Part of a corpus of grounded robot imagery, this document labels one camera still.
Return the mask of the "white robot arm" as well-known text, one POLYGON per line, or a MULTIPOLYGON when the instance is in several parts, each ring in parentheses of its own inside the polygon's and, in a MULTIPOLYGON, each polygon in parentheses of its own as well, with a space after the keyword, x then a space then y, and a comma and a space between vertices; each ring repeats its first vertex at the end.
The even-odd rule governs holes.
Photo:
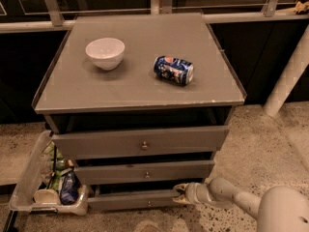
POLYGON ((214 178, 208 184, 178 184, 174 190, 179 195, 173 201, 180 204, 235 204, 257 221, 257 232, 309 232, 309 200, 293 188, 272 187, 259 197, 214 178))

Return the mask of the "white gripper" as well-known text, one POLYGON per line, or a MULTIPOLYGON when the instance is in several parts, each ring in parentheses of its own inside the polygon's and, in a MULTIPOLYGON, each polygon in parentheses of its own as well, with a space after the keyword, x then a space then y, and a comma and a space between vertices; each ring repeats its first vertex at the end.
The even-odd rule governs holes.
POLYGON ((175 203, 185 205, 189 204, 211 204, 214 201, 214 197, 210 192, 207 184, 200 183, 182 183, 174 186, 174 190, 182 193, 184 196, 173 197, 172 200, 175 203))

